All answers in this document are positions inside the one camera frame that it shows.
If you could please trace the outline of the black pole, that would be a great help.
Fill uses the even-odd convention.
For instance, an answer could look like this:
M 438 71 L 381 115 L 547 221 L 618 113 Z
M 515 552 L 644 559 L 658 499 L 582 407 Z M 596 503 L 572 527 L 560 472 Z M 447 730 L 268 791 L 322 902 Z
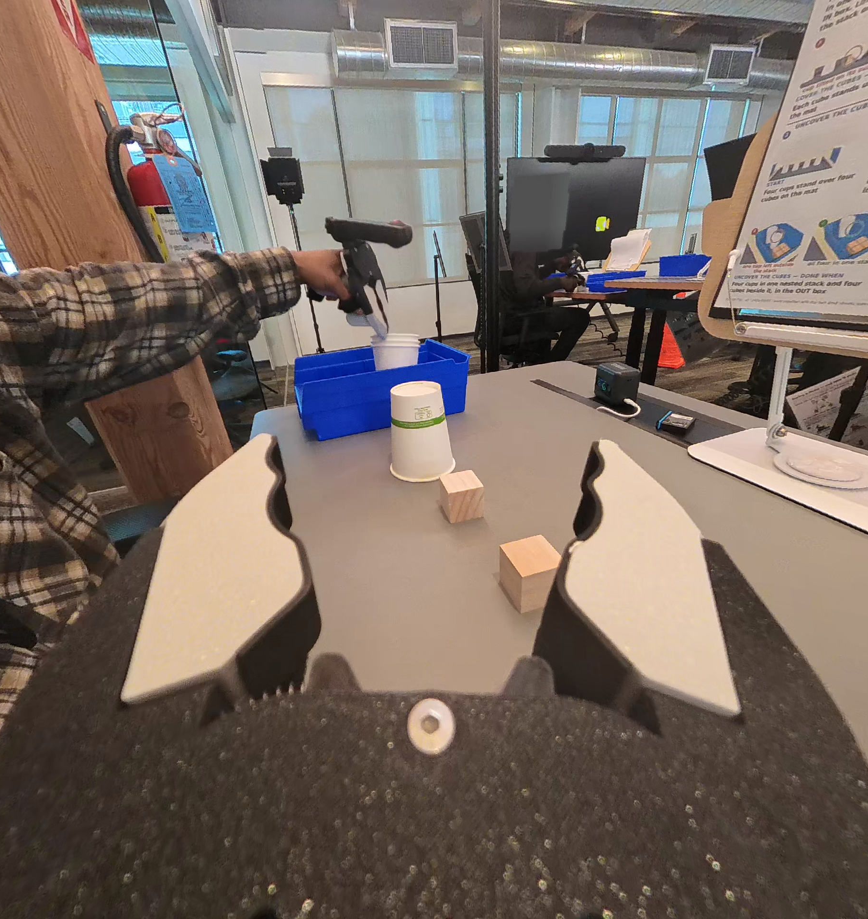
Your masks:
M 500 2 L 483 2 L 483 113 L 485 168 L 485 226 L 482 267 L 480 371 L 499 370 L 500 232 Z

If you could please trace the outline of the wooden cube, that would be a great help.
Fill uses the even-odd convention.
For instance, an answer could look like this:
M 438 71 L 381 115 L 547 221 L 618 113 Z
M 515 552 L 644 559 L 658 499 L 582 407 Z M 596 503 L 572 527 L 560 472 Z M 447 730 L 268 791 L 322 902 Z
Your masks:
M 521 615 L 543 609 L 560 561 L 560 553 L 543 535 L 499 546 L 498 581 L 511 605 Z
M 452 471 L 439 478 L 440 510 L 446 520 L 460 524 L 484 517 L 485 487 L 471 470 Z

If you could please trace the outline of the black monitor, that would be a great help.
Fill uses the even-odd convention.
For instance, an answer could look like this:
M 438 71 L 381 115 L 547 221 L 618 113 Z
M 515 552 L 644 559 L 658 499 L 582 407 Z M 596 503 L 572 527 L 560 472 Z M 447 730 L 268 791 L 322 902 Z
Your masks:
M 644 157 L 509 159 L 509 254 L 554 258 L 576 250 L 587 262 L 606 260 L 613 241 L 637 227 L 645 171 Z

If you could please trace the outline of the silver air duct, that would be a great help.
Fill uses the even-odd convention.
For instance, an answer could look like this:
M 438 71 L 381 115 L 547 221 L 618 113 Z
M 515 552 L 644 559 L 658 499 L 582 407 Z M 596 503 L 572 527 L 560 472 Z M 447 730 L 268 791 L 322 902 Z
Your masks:
M 393 65 L 384 34 L 334 29 L 330 59 L 340 81 L 358 79 L 481 79 L 483 41 L 458 37 L 456 63 Z M 555 84 L 665 87 L 713 87 L 705 79 L 708 52 L 670 52 L 562 42 L 508 40 L 501 43 L 499 76 L 504 83 L 548 81 Z

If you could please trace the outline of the red fire extinguisher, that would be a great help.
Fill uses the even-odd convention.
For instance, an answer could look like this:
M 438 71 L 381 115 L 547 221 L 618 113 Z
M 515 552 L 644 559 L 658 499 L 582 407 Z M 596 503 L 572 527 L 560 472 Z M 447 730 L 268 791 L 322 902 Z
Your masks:
M 148 261 L 163 264 L 216 252 L 218 233 L 185 235 L 179 230 L 153 162 L 157 155 L 182 156 L 196 165 L 203 183 L 200 166 L 170 131 L 183 121 L 183 106 L 174 102 L 158 111 L 134 112 L 126 124 L 111 123 L 102 103 L 97 109 L 106 130 L 104 158 L 112 190 Z

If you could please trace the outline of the blue paper tag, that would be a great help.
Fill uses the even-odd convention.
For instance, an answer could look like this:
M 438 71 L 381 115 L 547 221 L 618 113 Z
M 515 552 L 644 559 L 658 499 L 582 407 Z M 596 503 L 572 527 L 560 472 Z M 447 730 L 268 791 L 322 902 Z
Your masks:
M 179 230 L 185 235 L 215 235 L 217 224 L 196 165 L 170 155 L 157 155 L 153 162 Z

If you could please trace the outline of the hanging printed paper sheet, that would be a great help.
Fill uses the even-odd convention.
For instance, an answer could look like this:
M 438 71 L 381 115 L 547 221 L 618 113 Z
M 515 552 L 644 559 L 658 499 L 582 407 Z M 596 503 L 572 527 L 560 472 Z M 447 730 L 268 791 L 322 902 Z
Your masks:
M 799 429 L 828 439 L 841 407 L 842 392 L 855 384 L 857 374 L 857 369 L 848 370 L 790 394 L 786 403 Z M 868 448 L 868 382 L 842 442 Z

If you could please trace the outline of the white air vent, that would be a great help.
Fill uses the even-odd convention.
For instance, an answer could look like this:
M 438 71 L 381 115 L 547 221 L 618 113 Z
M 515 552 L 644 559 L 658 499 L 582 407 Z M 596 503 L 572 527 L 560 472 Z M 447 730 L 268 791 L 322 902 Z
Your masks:
M 455 22 L 386 18 L 383 35 L 391 69 L 435 72 L 459 69 Z
M 712 87 L 747 86 L 757 50 L 756 45 L 710 45 L 703 71 L 703 84 Z

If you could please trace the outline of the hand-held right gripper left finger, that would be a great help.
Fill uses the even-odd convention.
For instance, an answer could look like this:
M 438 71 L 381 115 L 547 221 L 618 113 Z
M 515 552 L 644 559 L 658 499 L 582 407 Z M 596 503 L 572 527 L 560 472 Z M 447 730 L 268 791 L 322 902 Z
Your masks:
M 202 686 L 233 704 L 297 691 L 322 620 L 291 532 L 277 439 L 260 434 L 168 514 L 120 699 Z

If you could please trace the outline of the black device with green display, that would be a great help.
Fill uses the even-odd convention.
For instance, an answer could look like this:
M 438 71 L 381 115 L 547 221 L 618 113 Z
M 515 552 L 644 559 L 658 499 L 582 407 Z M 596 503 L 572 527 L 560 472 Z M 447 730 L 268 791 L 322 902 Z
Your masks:
M 622 362 L 603 363 L 595 367 L 594 397 L 600 403 L 615 407 L 628 401 L 637 402 L 640 371 Z

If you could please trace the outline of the person's left hand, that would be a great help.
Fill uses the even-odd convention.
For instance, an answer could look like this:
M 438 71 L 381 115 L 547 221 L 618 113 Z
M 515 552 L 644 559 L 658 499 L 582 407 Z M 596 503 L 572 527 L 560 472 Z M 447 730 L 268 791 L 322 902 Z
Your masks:
M 347 274 L 339 250 L 290 251 L 295 272 L 302 286 L 317 297 L 347 301 L 351 297 Z

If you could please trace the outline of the person's left forearm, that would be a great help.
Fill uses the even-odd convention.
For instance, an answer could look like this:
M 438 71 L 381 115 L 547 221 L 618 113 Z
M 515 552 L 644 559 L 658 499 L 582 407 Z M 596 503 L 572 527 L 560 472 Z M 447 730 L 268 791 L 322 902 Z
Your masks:
M 107 396 L 187 365 L 213 339 L 252 339 L 299 301 L 291 253 L 0 273 L 0 420 Z

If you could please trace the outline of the wooden desk with black legs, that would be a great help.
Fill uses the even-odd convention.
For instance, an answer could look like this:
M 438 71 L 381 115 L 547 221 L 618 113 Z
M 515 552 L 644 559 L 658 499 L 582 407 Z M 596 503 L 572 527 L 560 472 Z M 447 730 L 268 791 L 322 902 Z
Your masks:
M 657 381 L 668 316 L 694 313 L 702 287 L 703 279 L 695 277 L 613 279 L 605 281 L 603 291 L 554 291 L 549 298 L 567 305 L 584 304 L 587 309 L 599 305 L 611 328 L 611 334 L 607 336 L 610 344 L 617 342 L 620 336 L 611 305 L 631 310 L 625 363 L 640 371 L 642 384 L 653 386 Z

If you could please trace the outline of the folder with white paper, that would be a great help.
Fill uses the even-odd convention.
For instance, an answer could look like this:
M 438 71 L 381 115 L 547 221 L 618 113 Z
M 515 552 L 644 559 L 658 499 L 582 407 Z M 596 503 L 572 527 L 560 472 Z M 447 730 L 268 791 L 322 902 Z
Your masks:
M 613 238 L 610 253 L 604 263 L 607 272 L 637 271 L 651 248 L 652 230 L 632 229 L 624 236 Z

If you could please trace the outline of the wooden pillar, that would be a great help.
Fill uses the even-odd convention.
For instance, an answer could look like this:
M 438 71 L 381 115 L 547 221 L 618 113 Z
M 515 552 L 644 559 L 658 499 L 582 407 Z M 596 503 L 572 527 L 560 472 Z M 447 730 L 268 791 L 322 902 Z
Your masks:
M 0 1 L 0 233 L 19 269 L 148 261 L 114 195 L 100 66 L 47 1 Z M 141 502 L 186 494 L 232 455 L 201 359 L 83 402 Z

